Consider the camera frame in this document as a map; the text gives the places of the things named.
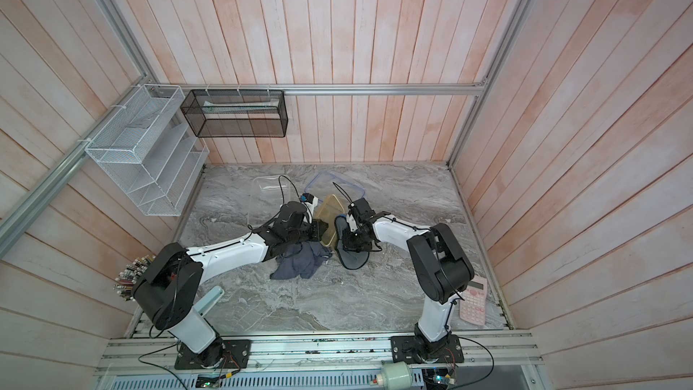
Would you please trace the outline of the dark grey cloth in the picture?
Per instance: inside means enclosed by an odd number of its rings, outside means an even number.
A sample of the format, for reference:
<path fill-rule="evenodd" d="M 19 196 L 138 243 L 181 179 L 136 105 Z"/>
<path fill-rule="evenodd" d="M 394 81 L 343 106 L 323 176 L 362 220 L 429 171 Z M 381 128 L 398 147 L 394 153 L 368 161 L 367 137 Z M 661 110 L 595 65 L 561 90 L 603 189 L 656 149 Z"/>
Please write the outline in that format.
<path fill-rule="evenodd" d="M 332 257 L 332 251 L 319 242 L 301 242 L 288 247 L 276 258 L 277 269 L 271 280 L 310 279 Z"/>

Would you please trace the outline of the yellow lunch box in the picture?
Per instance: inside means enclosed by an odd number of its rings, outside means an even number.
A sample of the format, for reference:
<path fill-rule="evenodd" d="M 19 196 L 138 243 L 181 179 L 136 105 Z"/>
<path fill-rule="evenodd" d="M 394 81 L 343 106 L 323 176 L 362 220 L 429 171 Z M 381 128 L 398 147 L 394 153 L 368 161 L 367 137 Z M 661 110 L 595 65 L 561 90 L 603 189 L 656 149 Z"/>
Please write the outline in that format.
<path fill-rule="evenodd" d="M 347 207 L 341 198 L 335 194 L 328 195 L 316 210 L 314 217 L 327 224 L 326 229 L 321 229 L 321 244 L 324 247 L 334 249 L 337 244 L 337 229 L 334 221 L 337 216 L 347 214 Z"/>

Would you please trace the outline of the clear lunch box blue rim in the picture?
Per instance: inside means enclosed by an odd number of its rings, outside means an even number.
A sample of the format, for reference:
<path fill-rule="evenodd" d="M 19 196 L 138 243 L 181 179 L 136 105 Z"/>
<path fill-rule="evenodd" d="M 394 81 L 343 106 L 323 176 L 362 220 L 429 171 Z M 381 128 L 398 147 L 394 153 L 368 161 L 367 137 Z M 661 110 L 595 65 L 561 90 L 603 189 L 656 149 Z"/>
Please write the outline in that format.
<path fill-rule="evenodd" d="M 251 195 L 263 202 L 288 202 L 292 193 L 292 183 L 285 175 L 260 176 L 252 182 Z"/>

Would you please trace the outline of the clear lunch box lid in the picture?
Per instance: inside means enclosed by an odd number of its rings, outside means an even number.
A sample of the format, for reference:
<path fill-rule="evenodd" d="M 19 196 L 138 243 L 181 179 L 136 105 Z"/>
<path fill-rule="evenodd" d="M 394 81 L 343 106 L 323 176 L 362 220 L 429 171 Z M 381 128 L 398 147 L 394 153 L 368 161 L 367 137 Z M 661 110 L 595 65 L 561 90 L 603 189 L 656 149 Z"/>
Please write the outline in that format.
<path fill-rule="evenodd" d="M 318 197 L 320 200 L 325 200 L 328 198 L 328 195 L 334 194 L 346 203 L 366 196 L 364 188 L 354 180 L 330 171 L 317 173 L 315 177 L 309 180 L 304 191 Z"/>

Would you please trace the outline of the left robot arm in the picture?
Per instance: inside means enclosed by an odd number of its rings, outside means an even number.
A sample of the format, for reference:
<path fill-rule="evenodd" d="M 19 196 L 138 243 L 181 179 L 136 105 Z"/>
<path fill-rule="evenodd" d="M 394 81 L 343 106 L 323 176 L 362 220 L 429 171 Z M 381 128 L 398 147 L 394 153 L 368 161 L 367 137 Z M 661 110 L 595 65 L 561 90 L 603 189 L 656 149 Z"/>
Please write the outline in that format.
<path fill-rule="evenodd" d="M 246 265 L 281 256 L 291 246 L 317 238 L 325 224 L 313 213 L 319 199 L 304 193 L 299 200 L 281 205 L 279 211 L 240 238 L 204 247 L 171 243 L 138 277 L 131 297 L 160 332 L 180 341 L 185 354 L 205 368 L 218 364 L 226 354 L 224 341 L 194 309 L 200 285 L 209 279 Z"/>

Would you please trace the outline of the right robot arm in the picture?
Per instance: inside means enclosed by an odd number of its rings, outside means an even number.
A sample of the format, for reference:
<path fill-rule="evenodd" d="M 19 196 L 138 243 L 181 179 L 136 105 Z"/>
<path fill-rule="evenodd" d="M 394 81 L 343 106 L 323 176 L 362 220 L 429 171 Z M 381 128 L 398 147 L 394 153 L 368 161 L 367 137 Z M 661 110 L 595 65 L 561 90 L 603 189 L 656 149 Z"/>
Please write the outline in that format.
<path fill-rule="evenodd" d="M 343 267 L 355 271 L 370 255 L 388 243 L 407 251 L 425 302 L 415 337 L 424 346 L 437 348 L 449 341 L 449 316 L 453 301 L 475 277 L 474 267 L 451 228 L 439 223 L 424 227 L 375 212 L 364 198 L 348 205 L 348 213 L 334 220 L 336 251 Z"/>

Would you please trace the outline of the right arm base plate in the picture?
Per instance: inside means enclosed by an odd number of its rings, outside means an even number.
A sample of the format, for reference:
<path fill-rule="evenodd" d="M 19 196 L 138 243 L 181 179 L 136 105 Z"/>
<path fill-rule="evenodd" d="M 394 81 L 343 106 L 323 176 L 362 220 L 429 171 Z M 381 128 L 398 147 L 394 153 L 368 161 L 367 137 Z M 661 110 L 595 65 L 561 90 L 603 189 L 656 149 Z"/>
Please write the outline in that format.
<path fill-rule="evenodd" d="M 394 363 L 459 364 L 464 362 L 459 337 L 453 334 L 436 342 L 430 342 L 424 336 L 393 336 L 390 343 Z"/>

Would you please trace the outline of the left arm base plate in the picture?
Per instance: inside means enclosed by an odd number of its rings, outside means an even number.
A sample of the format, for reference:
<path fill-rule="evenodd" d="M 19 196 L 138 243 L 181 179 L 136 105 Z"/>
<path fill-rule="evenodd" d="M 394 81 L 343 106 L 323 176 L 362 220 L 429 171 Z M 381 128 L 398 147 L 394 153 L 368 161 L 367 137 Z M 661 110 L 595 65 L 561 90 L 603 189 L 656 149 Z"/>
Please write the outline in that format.
<path fill-rule="evenodd" d="M 217 338 L 205 350 L 194 353 L 182 342 L 178 346 L 178 357 L 175 361 L 176 370 L 193 370 L 201 368 L 232 368 L 247 367 L 251 353 L 250 339 Z"/>

